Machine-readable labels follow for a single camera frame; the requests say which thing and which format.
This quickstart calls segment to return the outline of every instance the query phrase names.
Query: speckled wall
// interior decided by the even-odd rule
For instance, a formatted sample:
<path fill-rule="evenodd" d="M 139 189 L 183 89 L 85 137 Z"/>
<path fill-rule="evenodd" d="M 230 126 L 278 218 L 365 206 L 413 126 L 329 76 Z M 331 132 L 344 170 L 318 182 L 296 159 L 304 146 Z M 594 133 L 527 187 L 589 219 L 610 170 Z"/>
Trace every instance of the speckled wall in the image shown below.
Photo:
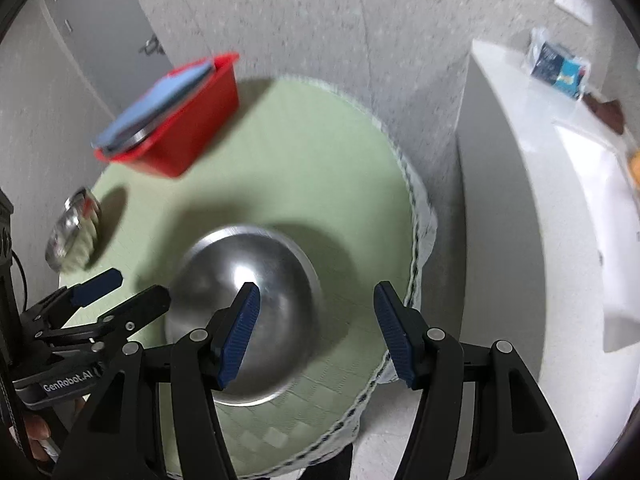
<path fill-rule="evenodd" d="M 610 99 L 620 99 L 626 125 L 640 142 L 640 48 L 622 20 L 618 20 L 616 40 L 602 92 Z"/>
<path fill-rule="evenodd" d="M 90 139 L 109 122 L 62 53 L 40 10 L 28 0 L 0 43 L 0 187 L 13 202 L 14 250 L 30 303 L 58 287 L 47 267 L 47 235 L 66 198 L 92 185 L 102 165 Z M 22 282 L 13 266 L 16 300 Z"/>
<path fill-rule="evenodd" d="M 465 283 L 461 174 L 454 136 L 472 38 L 524 49 L 546 25 L 594 62 L 601 86 L 615 10 L 589 0 L 588 27 L 553 0 L 140 0 L 169 58 L 179 64 L 237 50 L 241 76 L 297 73 L 338 85 L 388 124 L 427 184 L 438 240 L 424 297 L 457 329 Z"/>

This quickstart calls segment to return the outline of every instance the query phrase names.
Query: metal bowl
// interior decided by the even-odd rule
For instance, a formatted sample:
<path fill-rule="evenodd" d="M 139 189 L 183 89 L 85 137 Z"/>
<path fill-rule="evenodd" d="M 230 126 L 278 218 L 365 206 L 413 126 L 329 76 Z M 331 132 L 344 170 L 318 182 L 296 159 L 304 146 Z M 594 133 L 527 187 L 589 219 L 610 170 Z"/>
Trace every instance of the metal bowl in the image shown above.
<path fill-rule="evenodd" d="M 316 350 L 321 291 L 305 253 L 282 234 L 239 225 L 215 231 L 187 253 L 170 286 L 165 333 L 174 343 L 206 326 L 244 282 L 260 289 L 260 314 L 240 371 L 217 402 L 252 406 L 284 392 Z"/>
<path fill-rule="evenodd" d="M 56 272 L 72 272 L 83 268 L 94 252 L 100 204 L 85 187 L 65 202 L 45 250 L 45 260 Z"/>

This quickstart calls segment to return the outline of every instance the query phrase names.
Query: door handle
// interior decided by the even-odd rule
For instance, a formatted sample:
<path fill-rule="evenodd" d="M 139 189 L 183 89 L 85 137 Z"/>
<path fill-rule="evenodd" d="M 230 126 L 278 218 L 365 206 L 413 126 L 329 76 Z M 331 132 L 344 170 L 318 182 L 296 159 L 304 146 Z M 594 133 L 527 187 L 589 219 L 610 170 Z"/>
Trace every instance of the door handle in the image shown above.
<path fill-rule="evenodd" d="M 155 52 L 158 54 L 164 54 L 164 48 L 162 48 L 158 37 L 153 34 L 151 38 L 146 40 L 146 43 L 138 49 L 138 52 L 140 54 L 144 52 L 147 56 L 151 56 Z"/>

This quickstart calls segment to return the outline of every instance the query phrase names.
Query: round table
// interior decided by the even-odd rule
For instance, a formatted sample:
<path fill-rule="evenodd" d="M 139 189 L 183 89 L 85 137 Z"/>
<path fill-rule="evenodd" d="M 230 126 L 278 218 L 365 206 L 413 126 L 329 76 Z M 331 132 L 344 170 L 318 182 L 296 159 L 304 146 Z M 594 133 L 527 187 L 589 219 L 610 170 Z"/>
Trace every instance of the round table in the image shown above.
<path fill-rule="evenodd" d="M 258 406 L 217 405 L 238 476 L 258 478 L 325 460 L 357 434 L 358 418 L 389 359 L 372 308 L 377 282 L 417 301 L 435 218 L 411 167 L 380 124 L 322 83 L 283 78 L 239 83 L 241 107 L 206 152 L 170 180 L 111 164 L 94 187 L 99 240 L 82 282 L 110 267 L 122 287 L 70 324 L 144 290 L 168 285 L 180 258 L 226 224 L 258 224 L 292 238 L 321 282 L 321 347 L 298 380 Z M 162 319 L 132 335 L 164 344 Z M 179 474 L 170 406 L 161 385 L 168 471 Z"/>

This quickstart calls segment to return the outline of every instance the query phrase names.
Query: red plastic container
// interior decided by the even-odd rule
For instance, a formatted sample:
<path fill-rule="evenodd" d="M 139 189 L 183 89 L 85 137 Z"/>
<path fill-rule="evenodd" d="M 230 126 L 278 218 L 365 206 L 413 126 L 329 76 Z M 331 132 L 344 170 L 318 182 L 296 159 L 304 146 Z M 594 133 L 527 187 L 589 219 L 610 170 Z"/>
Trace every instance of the red plastic container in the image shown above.
<path fill-rule="evenodd" d="M 235 52 L 213 57 L 216 71 L 193 98 L 170 115 L 151 135 L 128 152 L 113 157 L 95 150 L 96 158 L 126 164 L 143 173 L 168 177 L 183 174 L 225 121 L 238 110 L 238 87 L 233 63 L 239 57 Z M 205 59 L 176 68 L 170 74 L 182 72 Z"/>

